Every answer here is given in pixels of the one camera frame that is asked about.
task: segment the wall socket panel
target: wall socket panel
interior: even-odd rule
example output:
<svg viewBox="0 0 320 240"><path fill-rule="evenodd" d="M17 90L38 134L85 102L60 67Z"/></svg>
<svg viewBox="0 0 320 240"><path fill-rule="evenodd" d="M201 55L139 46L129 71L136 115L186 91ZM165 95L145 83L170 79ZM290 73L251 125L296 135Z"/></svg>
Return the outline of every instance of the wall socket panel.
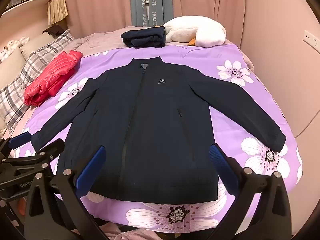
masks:
<svg viewBox="0 0 320 240"><path fill-rule="evenodd" d="M320 53L320 39L305 30L303 40Z"/></svg>

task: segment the navy folded garment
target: navy folded garment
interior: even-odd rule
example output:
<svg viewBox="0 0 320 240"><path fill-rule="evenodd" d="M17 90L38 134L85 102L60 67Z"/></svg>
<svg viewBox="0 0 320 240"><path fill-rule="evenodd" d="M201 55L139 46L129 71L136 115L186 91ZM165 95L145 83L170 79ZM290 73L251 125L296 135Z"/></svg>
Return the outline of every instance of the navy folded garment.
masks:
<svg viewBox="0 0 320 240"><path fill-rule="evenodd" d="M127 31L121 34L123 43L129 48L164 47L164 27L152 27L136 31Z"/></svg>

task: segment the jacket sleeve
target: jacket sleeve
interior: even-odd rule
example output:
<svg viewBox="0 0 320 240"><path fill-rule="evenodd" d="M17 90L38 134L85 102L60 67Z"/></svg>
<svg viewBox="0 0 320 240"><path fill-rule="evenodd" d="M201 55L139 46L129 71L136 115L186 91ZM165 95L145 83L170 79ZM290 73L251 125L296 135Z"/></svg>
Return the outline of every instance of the jacket sleeve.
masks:
<svg viewBox="0 0 320 240"><path fill-rule="evenodd" d="M271 150L282 150L285 135L243 88L232 82L205 76L187 66L182 66L182 73L194 93L210 106L238 123Z"/></svg>
<svg viewBox="0 0 320 240"><path fill-rule="evenodd" d="M43 148L59 132L65 129L73 119L85 110L99 86L106 80L108 71L97 79L89 78L83 89L60 108L41 128L31 136L31 144L36 152Z"/></svg>

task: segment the metal screw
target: metal screw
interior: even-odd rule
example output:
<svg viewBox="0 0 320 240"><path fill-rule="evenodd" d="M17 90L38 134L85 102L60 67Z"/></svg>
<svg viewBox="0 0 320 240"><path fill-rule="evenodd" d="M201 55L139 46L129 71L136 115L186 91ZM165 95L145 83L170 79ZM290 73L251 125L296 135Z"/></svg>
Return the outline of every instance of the metal screw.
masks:
<svg viewBox="0 0 320 240"><path fill-rule="evenodd" d="M277 178L280 178L281 177L281 173L279 171L275 171L274 175L277 177Z"/></svg>
<svg viewBox="0 0 320 240"><path fill-rule="evenodd" d="M40 179L42 177L42 173L41 172L38 172L37 174L36 174L36 179Z"/></svg>
<svg viewBox="0 0 320 240"><path fill-rule="evenodd" d="M63 171L63 174L66 175L66 176L68 176L68 175L71 174L71 172L72 172L72 170L70 170L70 169L65 169L65 170Z"/></svg>
<svg viewBox="0 0 320 240"><path fill-rule="evenodd" d="M252 170L250 168L248 168L248 167L245 167L243 170L244 170L244 172L246 174L251 174L252 173Z"/></svg>

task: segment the jacket zipper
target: jacket zipper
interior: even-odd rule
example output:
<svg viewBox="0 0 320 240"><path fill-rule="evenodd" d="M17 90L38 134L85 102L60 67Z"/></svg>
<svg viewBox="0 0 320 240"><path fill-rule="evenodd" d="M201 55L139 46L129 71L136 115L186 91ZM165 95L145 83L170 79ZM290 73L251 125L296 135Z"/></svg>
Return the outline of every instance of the jacket zipper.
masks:
<svg viewBox="0 0 320 240"><path fill-rule="evenodd" d="M187 132L186 123L185 123L185 121L184 121L184 118L182 117L182 111L181 111L181 109L178 109L178 113L179 113L179 116L180 116L180 121L181 121L181 124L182 124L182 128L183 128L184 135L185 135L185 137L186 137L186 140L187 140L188 145L189 145L189 148L190 148L192 161L195 161L195 153L194 153L194 151L193 151L193 148L192 148L192 145L191 145L191 141L190 141L190 138L189 138L189 135L188 135L188 132Z"/></svg>
<svg viewBox="0 0 320 240"><path fill-rule="evenodd" d="M137 96L136 96L136 100L135 100L135 103L134 103L134 108L133 108L132 115L131 115L131 118L130 118L130 121L129 121L127 133L126 133L125 138L124 138L124 144L123 144L123 148L122 148L121 169L120 169L120 175L119 175L119 180L118 180L118 191L117 191L116 199L119 198L120 186L121 186L123 178L124 178L125 159L126 159L126 155L127 155L128 142L129 142L130 134L131 134L131 130L132 130L132 121L134 120L134 117L135 117L135 114L136 114L136 111L137 111L137 100L140 97L140 93L141 93L141 90L142 90L142 87L143 87L144 77L145 77L144 74L145 73L146 73L146 69L142 72L142 77L141 77L140 85L139 85L139 88L138 88L138 93L137 93Z"/></svg>

